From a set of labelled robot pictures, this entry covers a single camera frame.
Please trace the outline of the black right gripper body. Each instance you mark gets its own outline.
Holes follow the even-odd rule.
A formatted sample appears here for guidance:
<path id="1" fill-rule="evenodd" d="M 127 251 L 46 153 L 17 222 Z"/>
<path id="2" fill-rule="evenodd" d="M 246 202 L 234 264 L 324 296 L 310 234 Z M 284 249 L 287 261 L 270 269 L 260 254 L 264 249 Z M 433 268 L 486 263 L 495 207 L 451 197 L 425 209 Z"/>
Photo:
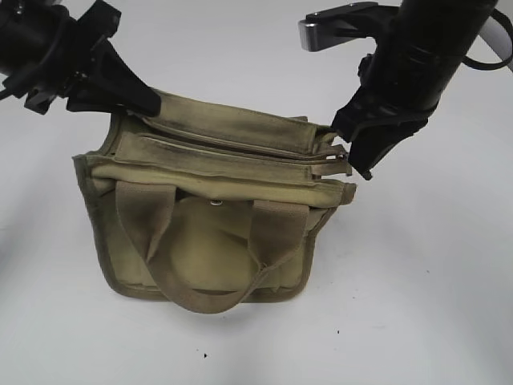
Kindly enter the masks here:
<path id="1" fill-rule="evenodd" d="M 360 132 L 417 132 L 426 126 L 465 56 L 452 38 L 379 43 L 362 72 Z"/>

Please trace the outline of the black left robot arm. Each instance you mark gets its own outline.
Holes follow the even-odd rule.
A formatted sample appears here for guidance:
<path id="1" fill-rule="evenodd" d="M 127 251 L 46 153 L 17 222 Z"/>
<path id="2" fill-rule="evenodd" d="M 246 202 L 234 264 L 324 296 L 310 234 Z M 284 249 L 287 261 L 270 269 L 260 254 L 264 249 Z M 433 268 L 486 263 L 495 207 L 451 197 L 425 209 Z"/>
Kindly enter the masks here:
<path id="1" fill-rule="evenodd" d="M 160 113 L 161 98 L 120 58 L 110 39 L 121 13 L 96 1 L 79 18 L 58 1 L 1 3 L 1 97 L 40 115 L 57 98 L 72 112 Z"/>

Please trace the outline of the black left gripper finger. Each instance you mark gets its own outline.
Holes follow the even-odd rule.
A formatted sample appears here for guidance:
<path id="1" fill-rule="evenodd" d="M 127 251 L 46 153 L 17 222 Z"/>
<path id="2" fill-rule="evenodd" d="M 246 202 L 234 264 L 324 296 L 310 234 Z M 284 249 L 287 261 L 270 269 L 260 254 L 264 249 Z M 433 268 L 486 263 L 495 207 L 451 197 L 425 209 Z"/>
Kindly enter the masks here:
<path id="1" fill-rule="evenodd" d="M 92 54 L 91 92 L 98 105 L 109 111 L 160 113 L 160 96 L 128 67 L 108 40 L 95 47 Z"/>
<path id="2" fill-rule="evenodd" d="M 79 82 L 66 89 L 67 110 L 71 112 L 126 112 L 123 89 L 115 83 Z"/>

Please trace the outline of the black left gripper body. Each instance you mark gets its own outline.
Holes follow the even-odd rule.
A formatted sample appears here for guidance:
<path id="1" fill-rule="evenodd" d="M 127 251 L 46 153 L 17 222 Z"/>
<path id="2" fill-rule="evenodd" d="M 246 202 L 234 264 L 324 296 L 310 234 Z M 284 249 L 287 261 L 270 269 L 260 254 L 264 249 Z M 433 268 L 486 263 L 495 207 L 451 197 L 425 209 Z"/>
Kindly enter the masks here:
<path id="1" fill-rule="evenodd" d="M 47 113 L 87 77 L 92 51 L 117 32 L 120 18 L 105 1 L 77 19 L 59 1 L 2 1 L 1 99 L 25 98 L 24 107 Z"/>

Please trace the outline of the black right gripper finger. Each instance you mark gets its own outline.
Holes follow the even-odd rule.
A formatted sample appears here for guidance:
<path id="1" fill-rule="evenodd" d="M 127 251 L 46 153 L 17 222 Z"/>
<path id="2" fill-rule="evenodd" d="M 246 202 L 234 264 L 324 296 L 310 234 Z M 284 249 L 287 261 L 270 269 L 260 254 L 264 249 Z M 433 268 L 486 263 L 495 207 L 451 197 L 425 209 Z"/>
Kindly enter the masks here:
<path id="1" fill-rule="evenodd" d="M 364 129 L 389 124 L 398 113 L 398 107 L 366 88 L 358 88 L 351 100 L 336 112 L 331 127 L 346 143 L 351 143 Z"/>
<path id="2" fill-rule="evenodd" d="M 397 144 L 420 129 L 420 120 L 364 128 L 352 141 L 349 164 L 364 180 L 371 180 L 371 169 Z"/>

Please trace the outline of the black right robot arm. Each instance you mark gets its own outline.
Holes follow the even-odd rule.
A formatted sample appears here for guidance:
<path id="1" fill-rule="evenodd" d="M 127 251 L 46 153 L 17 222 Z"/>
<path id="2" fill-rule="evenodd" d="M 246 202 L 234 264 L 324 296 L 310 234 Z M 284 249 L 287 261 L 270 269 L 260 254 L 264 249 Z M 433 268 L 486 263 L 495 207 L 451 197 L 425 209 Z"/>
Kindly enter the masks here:
<path id="1" fill-rule="evenodd" d="M 361 85 L 339 109 L 333 129 L 347 143 L 349 164 L 366 180 L 398 143 L 425 127 L 461 64 L 481 71 L 508 65 L 467 57 L 485 22 L 494 18 L 508 33 L 511 21 L 495 1 L 404 1 L 399 7 L 367 6 L 341 16 L 354 37 L 377 47 L 358 69 Z"/>

